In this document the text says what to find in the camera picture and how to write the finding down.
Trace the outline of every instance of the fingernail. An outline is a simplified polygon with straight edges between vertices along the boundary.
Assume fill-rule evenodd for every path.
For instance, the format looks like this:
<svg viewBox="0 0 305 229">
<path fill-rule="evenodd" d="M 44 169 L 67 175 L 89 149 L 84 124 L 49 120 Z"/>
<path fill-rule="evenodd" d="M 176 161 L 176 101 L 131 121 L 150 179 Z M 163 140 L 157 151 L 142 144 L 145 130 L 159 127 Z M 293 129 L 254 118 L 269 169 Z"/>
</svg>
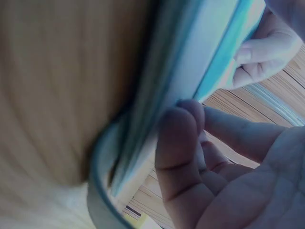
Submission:
<svg viewBox="0 0 305 229">
<path fill-rule="evenodd" d="M 251 49 L 240 49 L 234 59 L 237 63 L 243 64 L 251 60 Z"/>
</svg>

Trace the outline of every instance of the book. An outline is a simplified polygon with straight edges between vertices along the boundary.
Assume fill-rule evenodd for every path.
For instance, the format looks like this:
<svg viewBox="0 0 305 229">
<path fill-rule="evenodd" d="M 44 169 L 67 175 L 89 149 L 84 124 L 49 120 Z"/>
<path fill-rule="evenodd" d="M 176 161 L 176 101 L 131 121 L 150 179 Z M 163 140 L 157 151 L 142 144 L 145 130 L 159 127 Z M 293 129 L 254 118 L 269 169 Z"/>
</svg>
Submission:
<svg viewBox="0 0 305 229">
<path fill-rule="evenodd" d="M 157 123 L 182 99 L 203 101 L 232 83 L 234 55 L 255 31 L 264 0 L 164 0 L 133 104 L 101 134 L 88 208 L 97 228 L 132 228 L 111 204 L 156 146 Z"/>
</svg>

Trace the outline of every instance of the wood grain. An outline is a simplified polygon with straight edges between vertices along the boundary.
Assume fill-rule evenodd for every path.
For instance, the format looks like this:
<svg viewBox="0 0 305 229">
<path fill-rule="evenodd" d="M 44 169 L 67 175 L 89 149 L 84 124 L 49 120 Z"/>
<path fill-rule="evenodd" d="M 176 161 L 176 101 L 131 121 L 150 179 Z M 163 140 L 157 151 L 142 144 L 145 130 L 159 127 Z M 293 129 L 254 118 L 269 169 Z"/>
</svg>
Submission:
<svg viewBox="0 0 305 229">
<path fill-rule="evenodd" d="M 90 147 L 132 93 L 148 3 L 1 1 L 1 229 L 94 228 Z"/>
</svg>

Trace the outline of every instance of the hand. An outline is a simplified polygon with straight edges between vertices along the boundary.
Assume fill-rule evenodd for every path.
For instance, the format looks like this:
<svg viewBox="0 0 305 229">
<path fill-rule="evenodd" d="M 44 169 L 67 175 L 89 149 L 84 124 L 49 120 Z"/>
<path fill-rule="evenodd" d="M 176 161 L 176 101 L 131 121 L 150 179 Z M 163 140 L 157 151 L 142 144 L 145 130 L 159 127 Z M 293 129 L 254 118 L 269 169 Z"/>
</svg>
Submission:
<svg viewBox="0 0 305 229">
<path fill-rule="evenodd" d="M 202 129 L 261 165 L 231 163 Z M 161 121 L 155 162 L 177 229 L 304 228 L 304 127 L 252 123 L 184 101 Z"/>
<path fill-rule="evenodd" d="M 281 71 L 297 54 L 302 40 L 283 20 L 266 8 L 252 40 L 246 41 L 235 56 L 235 89 L 256 83 Z"/>
</svg>

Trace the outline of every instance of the wooden surface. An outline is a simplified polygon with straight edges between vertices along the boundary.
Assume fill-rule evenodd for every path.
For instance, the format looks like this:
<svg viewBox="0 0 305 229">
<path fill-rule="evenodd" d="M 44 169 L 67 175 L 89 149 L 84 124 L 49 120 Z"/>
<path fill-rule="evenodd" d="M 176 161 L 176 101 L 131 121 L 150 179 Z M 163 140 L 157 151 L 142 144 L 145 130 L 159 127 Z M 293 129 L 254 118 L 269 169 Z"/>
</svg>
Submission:
<svg viewBox="0 0 305 229">
<path fill-rule="evenodd" d="M 261 84 L 291 106 L 302 117 L 305 117 L 305 46 L 283 71 Z M 244 88 L 233 91 L 218 90 L 204 103 L 253 122 L 291 126 L 274 110 L 254 98 Z M 249 167 L 258 166 L 257 163 L 238 155 L 217 138 L 209 134 L 208 136 L 232 161 Z M 151 171 L 128 206 L 139 213 L 145 212 L 161 227 L 173 229 L 173 223 L 162 203 L 162 195 L 155 170 Z"/>
<path fill-rule="evenodd" d="M 90 147 L 132 92 L 148 2 L 1 1 L 1 229 L 94 228 Z"/>
</svg>

